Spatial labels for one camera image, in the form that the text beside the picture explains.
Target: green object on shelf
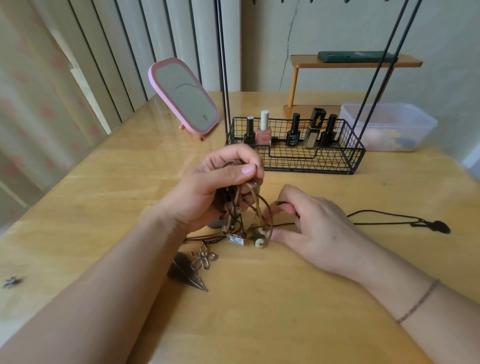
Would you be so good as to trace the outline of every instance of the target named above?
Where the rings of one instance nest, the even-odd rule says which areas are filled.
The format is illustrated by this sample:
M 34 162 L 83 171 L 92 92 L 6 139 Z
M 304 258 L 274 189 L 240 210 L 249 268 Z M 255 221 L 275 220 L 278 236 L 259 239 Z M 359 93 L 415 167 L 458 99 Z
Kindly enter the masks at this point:
M 383 51 L 321 51 L 318 58 L 323 63 L 378 63 L 382 58 Z M 384 63 L 391 63 L 394 55 L 387 53 Z

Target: plastic container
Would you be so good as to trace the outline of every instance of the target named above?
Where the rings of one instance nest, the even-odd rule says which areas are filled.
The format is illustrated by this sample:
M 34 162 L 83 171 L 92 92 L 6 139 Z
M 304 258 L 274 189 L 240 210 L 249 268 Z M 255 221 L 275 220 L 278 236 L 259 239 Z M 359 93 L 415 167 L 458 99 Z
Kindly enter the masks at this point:
M 343 104 L 340 118 L 353 126 L 361 104 Z M 372 108 L 365 105 L 355 134 L 360 135 Z M 377 104 L 363 133 L 361 142 L 367 150 L 412 151 L 437 126 L 438 121 L 412 104 Z

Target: pink mirror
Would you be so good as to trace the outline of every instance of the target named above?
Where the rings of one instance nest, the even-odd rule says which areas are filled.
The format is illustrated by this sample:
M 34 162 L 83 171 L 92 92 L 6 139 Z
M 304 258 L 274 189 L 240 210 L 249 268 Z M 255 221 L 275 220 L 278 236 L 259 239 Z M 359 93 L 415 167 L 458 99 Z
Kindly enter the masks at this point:
M 218 109 L 188 66 L 178 58 L 156 62 L 148 70 L 150 83 L 182 126 L 207 134 L 218 122 Z

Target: hand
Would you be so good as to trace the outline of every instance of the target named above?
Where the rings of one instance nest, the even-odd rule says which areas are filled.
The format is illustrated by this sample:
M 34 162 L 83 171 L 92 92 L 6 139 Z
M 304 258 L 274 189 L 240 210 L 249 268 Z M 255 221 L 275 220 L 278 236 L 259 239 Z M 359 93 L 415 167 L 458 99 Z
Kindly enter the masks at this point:
M 280 191 L 278 201 L 288 203 L 273 203 L 272 213 L 291 214 L 300 232 L 274 228 L 272 240 L 284 243 L 320 269 L 356 280 L 360 257 L 374 243 L 353 225 L 342 209 L 332 201 L 308 196 L 288 184 Z M 269 220 L 268 211 L 264 215 Z
M 224 167 L 231 160 L 246 164 Z M 254 179 L 261 185 L 264 178 L 260 156 L 246 144 L 226 146 L 208 154 L 153 208 L 159 216 L 168 215 L 187 232 L 203 228 L 220 217 L 221 212 L 212 205 L 218 188 L 243 184 Z M 246 186 L 241 189 L 244 199 L 253 203 Z M 240 203 L 242 210 L 248 205 Z

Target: wire basket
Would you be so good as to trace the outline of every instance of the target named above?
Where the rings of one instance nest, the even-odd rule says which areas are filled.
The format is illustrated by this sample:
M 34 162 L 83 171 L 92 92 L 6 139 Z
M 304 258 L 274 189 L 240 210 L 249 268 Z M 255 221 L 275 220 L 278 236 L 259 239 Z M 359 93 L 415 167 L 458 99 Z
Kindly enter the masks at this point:
M 330 147 L 303 147 L 303 138 L 310 120 L 300 120 L 300 141 L 296 146 L 285 145 L 287 132 L 291 128 L 291 120 L 269 119 L 272 129 L 272 143 L 254 145 L 257 153 L 264 161 L 265 170 L 288 172 L 314 172 L 353 174 L 359 166 L 365 147 L 353 133 L 350 125 L 343 119 L 337 119 L 334 131 L 336 138 Z M 260 126 L 260 118 L 253 119 L 253 129 Z M 227 144 L 243 143 L 243 135 L 247 132 L 247 118 L 234 117 L 227 134 Z

